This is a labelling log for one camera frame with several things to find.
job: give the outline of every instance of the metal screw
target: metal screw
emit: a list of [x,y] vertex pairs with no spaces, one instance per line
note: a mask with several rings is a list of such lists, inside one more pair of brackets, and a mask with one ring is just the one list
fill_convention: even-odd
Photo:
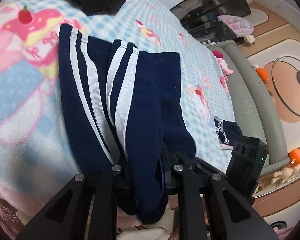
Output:
[[176,171],[183,171],[183,166],[181,164],[174,165]]
[[211,178],[212,178],[213,180],[216,180],[216,181],[221,180],[221,176],[220,176],[220,174],[218,174],[218,173],[213,173],[213,174],[211,175]]
[[121,171],[121,169],[122,169],[122,167],[120,165],[115,165],[115,166],[112,167],[112,170],[116,171],[116,172]]
[[77,175],[74,177],[74,179],[75,179],[76,181],[83,181],[84,175],[83,175],[83,174],[77,174]]

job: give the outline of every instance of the floor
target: floor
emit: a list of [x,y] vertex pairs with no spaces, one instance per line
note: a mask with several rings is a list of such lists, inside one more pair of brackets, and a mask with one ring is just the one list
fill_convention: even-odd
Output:
[[[241,44],[239,48],[252,64],[264,68],[269,76],[266,87],[272,94],[285,134],[287,151],[290,152],[294,148],[300,148],[300,116],[290,111],[281,101],[274,88],[271,69],[274,61],[283,57],[275,65],[273,79],[281,97],[291,109],[300,113],[300,84],[296,78],[296,73],[300,70],[300,33],[285,19],[258,3],[253,2],[249,6],[252,14],[246,18],[254,25],[256,43],[252,46]],[[300,179],[300,172],[283,185],[279,181],[270,184],[271,178],[272,174],[269,174],[260,179],[261,187],[254,196],[286,187]]]
[[264,217],[264,220],[269,224],[273,224],[278,221],[284,221],[287,228],[293,228],[300,220],[300,201],[292,206],[281,210],[273,215]]

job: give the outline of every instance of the stuffed toy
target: stuffed toy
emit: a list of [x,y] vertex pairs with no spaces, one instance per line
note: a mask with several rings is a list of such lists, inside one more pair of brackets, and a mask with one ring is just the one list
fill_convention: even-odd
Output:
[[253,64],[252,66],[256,70],[256,72],[259,75],[259,77],[261,78],[262,82],[267,83],[269,81],[267,72],[263,68],[259,67],[257,64]]
[[256,42],[256,39],[253,35],[245,35],[243,40],[245,43],[248,43],[250,46]]
[[300,150],[299,149],[293,149],[291,152],[288,154],[290,163],[293,166],[296,166],[300,164]]
[[228,81],[227,76],[233,74],[234,71],[231,69],[228,69],[228,64],[223,59],[223,55],[220,51],[214,50],[212,53],[217,58],[217,61],[222,70],[223,76],[225,77],[225,80]]
[[275,171],[273,173],[273,179],[271,179],[271,184],[276,183],[279,179],[281,179],[281,184],[284,184],[287,180],[292,179],[297,175],[300,170],[300,164],[292,166],[288,164],[286,167],[283,167],[281,171]]

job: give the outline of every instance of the light blue blanket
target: light blue blanket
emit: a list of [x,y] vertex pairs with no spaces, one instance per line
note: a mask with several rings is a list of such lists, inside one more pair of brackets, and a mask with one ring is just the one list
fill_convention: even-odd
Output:
[[[22,24],[25,5],[31,22]],[[220,150],[213,122],[214,116],[234,121],[229,92],[220,82],[222,71],[212,53],[162,3],[127,0],[115,16],[87,17],[66,0],[3,0],[0,198],[32,216],[79,172],[59,96],[57,49],[63,22],[110,42],[133,42],[139,50],[180,53],[180,105],[196,156],[221,170],[227,168],[231,155]]]

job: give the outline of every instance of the gray bed frame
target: gray bed frame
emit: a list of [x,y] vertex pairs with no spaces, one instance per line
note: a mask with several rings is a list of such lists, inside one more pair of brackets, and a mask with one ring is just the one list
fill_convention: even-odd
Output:
[[261,175],[271,173],[289,162],[281,121],[266,86],[234,41],[208,47],[218,50],[234,71],[227,85],[234,117],[244,136],[256,137],[268,145],[269,153]]

